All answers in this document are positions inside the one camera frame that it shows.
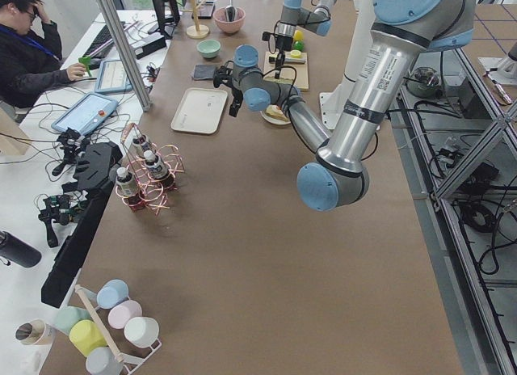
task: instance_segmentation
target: blue lanyard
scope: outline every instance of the blue lanyard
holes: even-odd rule
[[[34,41],[32,38],[29,38],[27,36],[22,37],[22,36],[20,36],[20,35],[18,35],[16,33],[13,33],[11,31],[5,29],[3,26],[0,26],[0,32],[3,32],[3,33],[5,33],[5,34],[7,34],[9,36],[17,38],[18,40],[23,42],[25,45],[29,45],[29,46],[32,46],[33,48],[39,49],[41,52],[49,55],[50,57],[53,57],[54,59],[56,59],[56,61],[59,61],[59,58],[57,58],[57,56],[54,53],[52,53],[50,50],[45,48],[39,42]]]

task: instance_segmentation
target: keyboard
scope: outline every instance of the keyboard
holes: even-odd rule
[[[125,22],[120,21],[120,24],[122,24],[122,27],[124,27]],[[97,33],[97,36],[95,36],[94,40],[91,41],[90,46],[84,53],[84,57],[90,56],[92,52],[94,52],[98,47],[105,44],[111,40],[111,34],[109,29],[107,28],[107,25],[104,25],[102,29],[100,29],[100,32]],[[110,52],[111,48],[113,48],[113,43],[108,45],[103,50],[97,52],[94,56],[91,56],[91,63],[90,63],[90,69],[96,70],[100,66],[100,62],[106,58],[107,54]]]

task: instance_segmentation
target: plate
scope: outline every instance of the plate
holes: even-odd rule
[[[226,91],[187,89],[172,118],[171,128],[184,133],[214,134],[227,97]]]
[[[276,124],[278,126],[284,126],[286,124],[291,123],[290,120],[279,120],[279,119],[273,118],[273,117],[269,116],[268,114],[266,114],[266,112],[264,112],[264,111],[261,111],[260,115],[262,115],[262,118],[264,118],[264,120],[266,120],[267,122],[269,122],[271,124]]]

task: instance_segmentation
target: blue joint cap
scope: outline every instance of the blue joint cap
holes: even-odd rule
[[[326,36],[331,26],[332,21],[330,19],[328,21],[325,21],[324,23],[321,23],[320,26],[317,27],[316,34],[322,37]]]
[[[471,29],[455,36],[433,40],[426,52],[442,52],[444,50],[461,48],[472,40],[473,33],[474,30]]]
[[[251,45],[241,45],[235,49],[233,61],[242,68],[251,68],[259,62],[259,52]]]
[[[319,163],[303,166],[296,177],[301,200],[311,209],[330,211],[338,206],[339,190],[336,180]]]
[[[299,9],[301,8],[301,0],[284,0],[284,6],[288,9]]]
[[[271,96],[262,88],[250,88],[244,93],[244,101],[250,111],[264,111],[271,104]]]
[[[403,25],[422,18],[442,0],[373,0],[378,20],[388,25]]]

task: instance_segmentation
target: black shirt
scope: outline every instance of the black shirt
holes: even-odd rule
[[[10,33],[10,27],[0,24]],[[62,59],[61,38],[57,25],[42,23],[44,38],[30,30],[26,36]],[[32,107],[40,94],[48,88],[70,82],[66,70],[60,70],[60,62],[43,50],[26,44],[16,36],[0,31],[0,95],[16,107]]]

